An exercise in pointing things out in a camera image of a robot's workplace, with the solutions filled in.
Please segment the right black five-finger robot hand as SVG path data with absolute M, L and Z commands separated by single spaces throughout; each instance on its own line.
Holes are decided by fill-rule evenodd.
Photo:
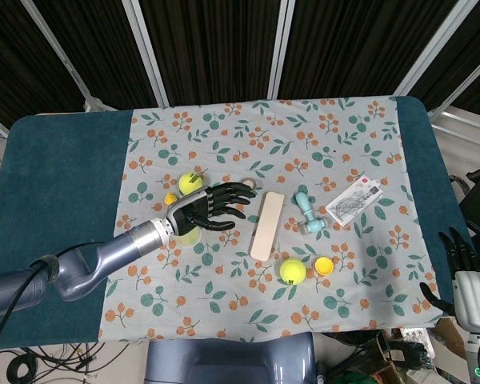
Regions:
M 480 334 L 480 257 L 455 228 L 438 236 L 446 252 L 454 301 L 440 299 L 424 282 L 420 284 L 421 292 L 433 307 L 456 317 L 465 331 Z

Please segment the left black five-finger robot hand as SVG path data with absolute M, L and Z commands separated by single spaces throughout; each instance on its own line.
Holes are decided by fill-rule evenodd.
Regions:
M 253 189 L 240 182 L 206 186 L 172 204 L 165 218 L 176 236 L 183 236 L 195 227 L 217 232 L 231 230 L 235 227 L 234 221 L 217 222 L 212 218 L 227 214 L 245 219 L 244 213 L 234 205 L 249 205 L 255 197 Z

